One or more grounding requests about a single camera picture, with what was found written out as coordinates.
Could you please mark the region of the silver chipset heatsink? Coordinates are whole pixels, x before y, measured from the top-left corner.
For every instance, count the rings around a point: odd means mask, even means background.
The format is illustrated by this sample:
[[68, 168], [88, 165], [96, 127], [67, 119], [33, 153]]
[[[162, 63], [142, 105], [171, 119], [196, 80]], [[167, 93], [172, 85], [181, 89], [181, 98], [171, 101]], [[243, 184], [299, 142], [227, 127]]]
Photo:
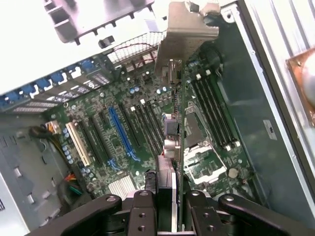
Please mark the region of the silver chipset heatsink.
[[116, 180], [108, 185], [111, 194], [125, 199], [129, 192], [136, 190], [134, 181], [130, 175]]

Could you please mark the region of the metal socket cover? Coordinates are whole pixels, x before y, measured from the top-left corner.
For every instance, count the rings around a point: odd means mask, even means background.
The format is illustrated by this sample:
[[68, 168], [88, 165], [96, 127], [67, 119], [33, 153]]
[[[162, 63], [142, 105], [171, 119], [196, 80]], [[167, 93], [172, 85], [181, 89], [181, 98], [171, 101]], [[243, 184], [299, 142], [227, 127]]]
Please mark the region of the metal socket cover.
[[[215, 155], [217, 156], [217, 159], [221, 162], [222, 166], [214, 171], [210, 175], [205, 175], [202, 177], [195, 177], [192, 174], [191, 166], [189, 164], [192, 163], [192, 159], [195, 158], [198, 154], [206, 153], [207, 151], [213, 151]], [[195, 184], [201, 184], [201, 183], [213, 183], [216, 182], [219, 179], [219, 176], [227, 171], [227, 167], [224, 164], [223, 160], [219, 156], [219, 154], [214, 150], [214, 148], [207, 144], [205, 146], [199, 146], [193, 147], [193, 148], [186, 148], [184, 150], [184, 169], [187, 170]]]

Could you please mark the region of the black ram slot white clips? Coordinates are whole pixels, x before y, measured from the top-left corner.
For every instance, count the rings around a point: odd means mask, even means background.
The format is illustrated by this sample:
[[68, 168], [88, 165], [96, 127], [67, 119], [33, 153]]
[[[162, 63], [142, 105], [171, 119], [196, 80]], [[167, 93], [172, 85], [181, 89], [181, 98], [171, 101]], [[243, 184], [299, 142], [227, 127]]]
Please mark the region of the black ram slot white clips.
[[231, 151], [233, 135], [230, 133], [219, 101], [207, 78], [194, 82], [199, 104], [210, 127], [215, 143], [226, 151]]
[[134, 113], [136, 118], [138, 119], [138, 122], [140, 124], [140, 127], [142, 129], [142, 132], [147, 140], [147, 143], [149, 145], [149, 148], [153, 154], [153, 156], [156, 156], [158, 154], [158, 146], [155, 142], [155, 139], [153, 137], [153, 134], [149, 128], [148, 123], [145, 120], [145, 116], [143, 115], [143, 112], [140, 108], [140, 106], [134, 106]]
[[226, 103], [223, 99], [222, 93], [218, 86], [218, 77], [214, 74], [207, 75], [205, 82], [209, 88], [211, 96], [213, 97], [214, 104], [216, 106], [216, 110], [219, 114], [220, 122], [222, 123], [222, 127], [225, 131], [225, 135], [227, 137], [227, 143], [231, 146], [231, 148], [239, 148], [241, 146], [240, 141], [238, 139], [238, 135], [234, 130], [234, 123], [231, 121], [230, 113], [227, 109]]
[[153, 107], [149, 102], [141, 104], [141, 109], [144, 113], [144, 117], [149, 125], [149, 129], [153, 135], [153, 138], [156, 141], [159, 151], [163, 149], [163, 136], [161, 132], [160, 125], [158, 124], [158, 120], [153, 111]]

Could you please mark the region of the blue expansion slot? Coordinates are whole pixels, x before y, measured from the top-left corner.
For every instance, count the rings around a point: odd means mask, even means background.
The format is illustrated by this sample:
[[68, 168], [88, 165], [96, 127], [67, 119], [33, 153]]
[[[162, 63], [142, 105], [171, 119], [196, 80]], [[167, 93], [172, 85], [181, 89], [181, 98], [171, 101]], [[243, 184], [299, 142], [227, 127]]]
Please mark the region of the blue expansion slot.
[[132, 158], [135, 158], [135, 155], [133, 153], [133, 149], [131, 147], [129, 139], [128, 139], [126, 133], [125, 133], [125, 130], [124, 130], [124, 128], [123, 128], [123, 126], [122, 126], [122, 124], [120, 122], [120, 119], [119, 119], [119, 117], [118, 117], [114, 107], [110, 107], [109, 108], [109, 114], [110, 114], [111, 119], [112, 119], [112, 121], [113, 121], [113, 123], [114, 123], [114, 125], [115, 125], [115, 127], [117, 129], [117, 132], [118, 132], [120, 138], [122, 139], [122, 143], [123, 143], [123, 145], [124, 145], [124, 147], [126, 149], [127, 155], [131, 156]]

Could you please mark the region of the black expansion slot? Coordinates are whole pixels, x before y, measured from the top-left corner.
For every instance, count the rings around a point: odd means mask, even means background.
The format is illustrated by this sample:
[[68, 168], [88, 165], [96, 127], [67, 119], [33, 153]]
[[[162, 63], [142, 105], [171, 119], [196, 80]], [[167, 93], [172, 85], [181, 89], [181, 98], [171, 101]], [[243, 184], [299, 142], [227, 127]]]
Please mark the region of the black expansion slot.
[[93, 126], [94, 130], [96, 131], [96, 134], [97, 134], [97, 137], [101, 143], [101, 146], [104, 150], [104, 155], [105, 155], [105, 158], [106, 158], [106, 161], [109, 162], [111, 160], [111, 156], [110, 156], [110, 152], [107, 148], [107, 145], [106, 145], [106, 142], [105, 142], [105, 139], [103, 138], [102, 136], [102, 132], [101, 132], [101, 129], [96, 121], [96, 118], [95, 117], [89, 117], [89, 122], [91, 123], [91, 125]]
[[97, 162], [97, 164], [101, 165], [102, 159], [101, 159], [100, 154], [98, 152], [96, 142], [93, 140], [93, 136], [90, 134], [88, 127], [86, 126], [86, 124], [83, 121], [79, 121], [78, 125], [80, 126], [84, 136], [86, 137], [87, 144], [93, 153], [95, 161]]
[[119, 103], [119, 104], [118, 104], [118, 107], [119, 107], [119, 109], [120, 109], [120, 111], [121, 111], [121, 113], [122, 113], [124, 119], [126, 120], [127, 126], [128, 126], [128, 128], [129, 128], [129, 132], [130, 132], [130, 134], [131, 134], [131, 137], [132, 137], [132, 139], [133, 139], [133, 141], [134, 141], [135, 146], [136, 146], [137, 148], [140, 148], [140, 147], [141, 147], [141, 144], [140, 144], [138, 138], [136, 137], [136, 133], [135, 133], [134, 126], [133, 126], [133, 124], [131, 123], [131, 120], [130, 120], [130, 118], [129, 118], [129, 116], [128, 116], [126, 110], [125, 110], [125, 107], [123, 106], [122, 103]]

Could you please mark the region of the cpu socket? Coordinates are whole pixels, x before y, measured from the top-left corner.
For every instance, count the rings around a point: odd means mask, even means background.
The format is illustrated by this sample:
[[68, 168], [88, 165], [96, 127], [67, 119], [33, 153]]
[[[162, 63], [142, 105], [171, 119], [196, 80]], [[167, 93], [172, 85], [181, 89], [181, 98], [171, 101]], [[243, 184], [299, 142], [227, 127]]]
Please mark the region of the cpu socket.
[[195, 106], [189, 106], [185, 109], [185, 134], [185, 148], [192, 149], [196, 146], [206, 147], [211, 145], [203, 119], [196, 111]]

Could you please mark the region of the white expansion slot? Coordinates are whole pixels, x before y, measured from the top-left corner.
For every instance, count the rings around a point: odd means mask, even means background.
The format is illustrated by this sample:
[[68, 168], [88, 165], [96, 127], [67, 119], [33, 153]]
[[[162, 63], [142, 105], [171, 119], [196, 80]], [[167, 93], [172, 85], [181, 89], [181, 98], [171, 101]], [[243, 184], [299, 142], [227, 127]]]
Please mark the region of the white expansion slot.
[[92, 163], [91, 159], [81, 137], [75, 129], [74, 123], [68, 122], [65, 124], [65, 126], [69, 132], [69, 135], [74, 143], [74, 146], [79, 154], [81, 161], [83, 162], [84, 166], [89, 166]]

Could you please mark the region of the black open pc case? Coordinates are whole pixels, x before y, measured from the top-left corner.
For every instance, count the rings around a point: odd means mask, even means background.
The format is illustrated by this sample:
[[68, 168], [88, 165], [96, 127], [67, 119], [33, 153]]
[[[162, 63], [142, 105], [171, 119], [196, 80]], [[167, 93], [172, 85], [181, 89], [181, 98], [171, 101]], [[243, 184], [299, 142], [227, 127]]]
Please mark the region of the black open pc case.
[[[61, 42], [42, 0], [0, 0], [0, 236], [29, 236], [103, 196], [80, 197], [68, 204], [59, 194], [70, 165], [46, 128], [49, 118], [45, 113], [55, 106], [49, 96], [83, 86], [89, 79], [109, 84], [123, 68], [145, 59], [153, 61], [153, 74], [163, 86], [155, 66], [171, 1], [155, 0], [152, 10], [145, 8], [133, 18], [123, 17], [115, 27], [110, 24], [98, 29], [98, 35], [88, 33], [77, 45]], [[294, 130], [286, 123], [270, 62], [252, 24], [249, 2], [185, 1], [220, 6], [219, 16], [204, 19], [207, 26], [219, 28], [218, 37], [206, 40], [186, 62], [185, 109], [190, 98], [196, 97], [192, 82], [217, 76], [254, 172], [254, 199], [250, 201], [301, 223], [303, 236], [315, 236], [315, 173], [303, 164]], [[140, 190], [153, 193], [158, 230], [156, 192]], [[133, 195], [140, 190], [122, 199], [122, 210], [131, 208]], [[185, 182], [183, 191], [181, 231], [157, 231], [157, 236], [196, 236], [187, 211], [187, 192], [201, 191], [209, 202], [233, 194], [212, 197]]]

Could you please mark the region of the green motherboard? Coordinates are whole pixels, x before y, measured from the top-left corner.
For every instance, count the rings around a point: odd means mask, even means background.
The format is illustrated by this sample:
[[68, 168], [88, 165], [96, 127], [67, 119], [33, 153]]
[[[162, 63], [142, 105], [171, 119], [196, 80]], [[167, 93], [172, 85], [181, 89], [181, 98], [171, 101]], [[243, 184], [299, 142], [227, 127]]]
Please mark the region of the green motherboard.
[[[64, 89], [57, 95], [49, 96], [55, 106], [46, 111], [49, 122], [46, 128], [51, 132], [51, 142], [63, 153], [70, 165], [70, 173], [59, 185], [58, 192], [68, 204], [74, 203], [80, 197], [88, 199], [96, 198], [110, 193], [108, 185], [116, 180], [130, 175], [134, 181], [136, 190], [157, 190], [156, 170], [157, 157], [162, 154], [159, 151], [153, 156], [147, 140], [142, 132], [138, 119], [135, 116], [134, 106], [140, 106], [149, 102], [158, 120], [162, 132], [162, 116], [173, 111], [173, 99], [171, 89], [159, 84], [158, 78], [153, 74], [153, 61], [145, 59], [143, 62], [133, 63], [131, 68], [123, 68], [121, 75], [114, 82], [106, 84], [103, 80], [95, 83], [85, 80], [83, 86], [72, 86]], [[137, 148], [129, 132], [118, 104], [122, 103], [134, 126], [136, 137], [141, 147]], [[246, 199], [254, 199], [253, 178], [254, 172], [251, 168], [242, 146], [226, 151], [220, 148], [214, 141], [210, 127], [203, 114], [197, 97], [191, 97], [188, 107], [195, 106], [196, 111], [203, 119], [206, 131], [211, 140], [211, 146], [219, 154], [227, 171], [219, 176], [213, 183], [195, 184], [187, 170], [184, 169], [184, 182], [191, 188], [204, 190], [212, 197], [225, 193], [238, 194]], [[129, 139], [135, 158], [128, 156], [117, 129], [109, 114], [109, 108], [114, 107], [120, 122]], [[110, 152], [111, 160], [106, 161], [104, 150], [97, 137], [96, 131], [89, 122], [89, 117], [95, 117]], [[93, 153], [87, 144], [79, 121], [83, 121], [93, 140], [96, 142], [98, 152], [102, 159], [99, 165], [95, 161]], [[91, 164], [84, 166], [74, 143], [65, 126], [72, 122], [75, 129], [85, 145]], [[192, 159], [192, 174], [195, 177], [210, 175], [212, 171], [222, 166], [215, 153], [207, 151], [198, 154]], [[236, 168], [238, 177], [228, 177], [228, 170]]]

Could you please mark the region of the grey card retention latch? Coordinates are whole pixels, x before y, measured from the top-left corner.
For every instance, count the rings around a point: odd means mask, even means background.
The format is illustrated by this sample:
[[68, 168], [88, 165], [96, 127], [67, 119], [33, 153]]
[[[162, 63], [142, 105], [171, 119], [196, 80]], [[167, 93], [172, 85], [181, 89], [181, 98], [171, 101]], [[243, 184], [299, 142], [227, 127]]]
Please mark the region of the grey card retention latch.
[[42, 0], [44, 9], [52, 19], [54, 29], [63, 43], [79, 38], [126, 17], [134, 17], [140, 10], [152, 10], [155, 0]]

